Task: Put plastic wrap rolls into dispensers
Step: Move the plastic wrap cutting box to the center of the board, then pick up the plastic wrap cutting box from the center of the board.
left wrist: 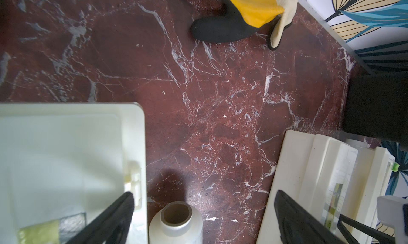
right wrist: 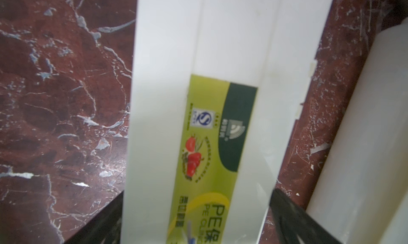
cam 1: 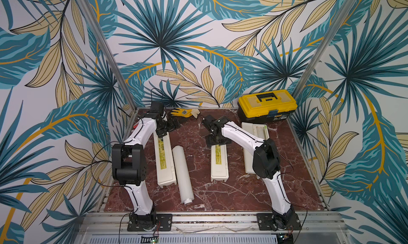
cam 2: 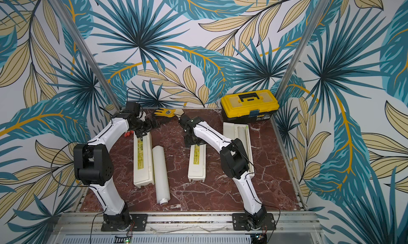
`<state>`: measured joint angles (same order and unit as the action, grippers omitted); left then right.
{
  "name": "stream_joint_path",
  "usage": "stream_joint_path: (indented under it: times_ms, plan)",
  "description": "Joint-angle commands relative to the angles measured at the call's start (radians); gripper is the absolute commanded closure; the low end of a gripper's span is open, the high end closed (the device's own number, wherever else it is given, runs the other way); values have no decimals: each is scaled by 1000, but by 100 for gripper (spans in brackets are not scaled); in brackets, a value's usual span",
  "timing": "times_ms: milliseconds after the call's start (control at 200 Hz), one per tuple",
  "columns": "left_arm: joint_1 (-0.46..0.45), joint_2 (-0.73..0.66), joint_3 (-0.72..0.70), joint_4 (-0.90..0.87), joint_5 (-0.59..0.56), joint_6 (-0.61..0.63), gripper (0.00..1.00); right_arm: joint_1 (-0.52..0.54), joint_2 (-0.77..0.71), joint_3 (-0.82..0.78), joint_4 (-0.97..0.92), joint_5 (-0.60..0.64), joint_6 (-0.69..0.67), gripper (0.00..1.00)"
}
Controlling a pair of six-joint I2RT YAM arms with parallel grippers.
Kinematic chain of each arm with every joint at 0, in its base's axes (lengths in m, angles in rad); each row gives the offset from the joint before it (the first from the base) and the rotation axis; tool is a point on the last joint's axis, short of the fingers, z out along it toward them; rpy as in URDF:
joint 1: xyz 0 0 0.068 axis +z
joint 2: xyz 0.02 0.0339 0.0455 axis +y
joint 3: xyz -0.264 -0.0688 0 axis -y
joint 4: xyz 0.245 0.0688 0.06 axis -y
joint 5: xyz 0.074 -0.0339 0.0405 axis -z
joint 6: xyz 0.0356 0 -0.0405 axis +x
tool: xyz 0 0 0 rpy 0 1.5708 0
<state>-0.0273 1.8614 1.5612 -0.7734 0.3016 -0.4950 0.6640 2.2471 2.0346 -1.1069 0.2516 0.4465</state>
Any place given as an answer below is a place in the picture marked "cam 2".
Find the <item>white dispenser base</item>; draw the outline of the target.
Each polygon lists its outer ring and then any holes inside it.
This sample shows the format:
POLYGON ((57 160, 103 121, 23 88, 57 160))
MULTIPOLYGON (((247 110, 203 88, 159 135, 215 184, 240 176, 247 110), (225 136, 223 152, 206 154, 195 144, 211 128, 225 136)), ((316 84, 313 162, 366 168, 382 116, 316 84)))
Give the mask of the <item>white dispenser base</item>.
POLYGON ((253 166, 253 154, 249 133, 249 126, 243 124, 223 123, 223 135, 232 140, 238 138, 243 143, 245 152, 249 160, 249 178, 252 179, 255 176, 255 169, 253 166))

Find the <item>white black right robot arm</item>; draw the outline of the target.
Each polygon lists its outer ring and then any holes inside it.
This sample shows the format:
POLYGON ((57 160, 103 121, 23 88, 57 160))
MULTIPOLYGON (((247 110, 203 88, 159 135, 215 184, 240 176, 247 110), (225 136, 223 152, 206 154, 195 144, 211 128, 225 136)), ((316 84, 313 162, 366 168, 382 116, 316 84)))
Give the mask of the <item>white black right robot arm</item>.
POLYGON ((260 228, 267 210, 252 184, 249 158, 242 141, 222 135, 200 117, 190 118, 183 114, 178 118, 178 122, 184 130, 186 146, 207 143, 220 154, 221 168, 234 181, 243 200, 247 224, 252 229, 260 228))

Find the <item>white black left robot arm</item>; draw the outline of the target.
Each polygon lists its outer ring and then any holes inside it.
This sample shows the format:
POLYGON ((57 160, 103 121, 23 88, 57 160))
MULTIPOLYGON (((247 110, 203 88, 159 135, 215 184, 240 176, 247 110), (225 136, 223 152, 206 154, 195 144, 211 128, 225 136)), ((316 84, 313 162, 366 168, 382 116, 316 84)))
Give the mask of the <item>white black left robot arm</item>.
POLYGON ((104 221, 129 225, 131 216, 126 202, 120 197, 113 181, 114 166, 110 150, 125 133, 133 131, 146 136, 157 124, 146 117, 137 102, 127 102, 125 108, 113 114, 106 127, 87 143, 73 149, 75 178, 88 186, 104 210, 104 221))

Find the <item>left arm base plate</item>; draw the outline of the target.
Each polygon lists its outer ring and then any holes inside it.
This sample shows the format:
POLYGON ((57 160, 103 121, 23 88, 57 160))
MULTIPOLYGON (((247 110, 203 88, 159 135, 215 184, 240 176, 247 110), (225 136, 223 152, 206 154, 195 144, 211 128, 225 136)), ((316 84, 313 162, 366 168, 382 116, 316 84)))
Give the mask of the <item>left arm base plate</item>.
POLYGON ((145 231, 148 214, 103 215, 102 232, 145 231))

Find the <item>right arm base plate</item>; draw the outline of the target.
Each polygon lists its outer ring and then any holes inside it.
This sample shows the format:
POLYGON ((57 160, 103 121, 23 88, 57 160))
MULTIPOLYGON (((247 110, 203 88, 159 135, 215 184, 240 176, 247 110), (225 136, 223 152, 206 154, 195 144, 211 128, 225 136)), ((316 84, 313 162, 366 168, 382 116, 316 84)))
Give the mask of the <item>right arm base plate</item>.
POLYGON ((276 230, 276 221, 272 213, 266 213, 261 219, 245 213, 233 213, 232 223, 234 231, 276 230))

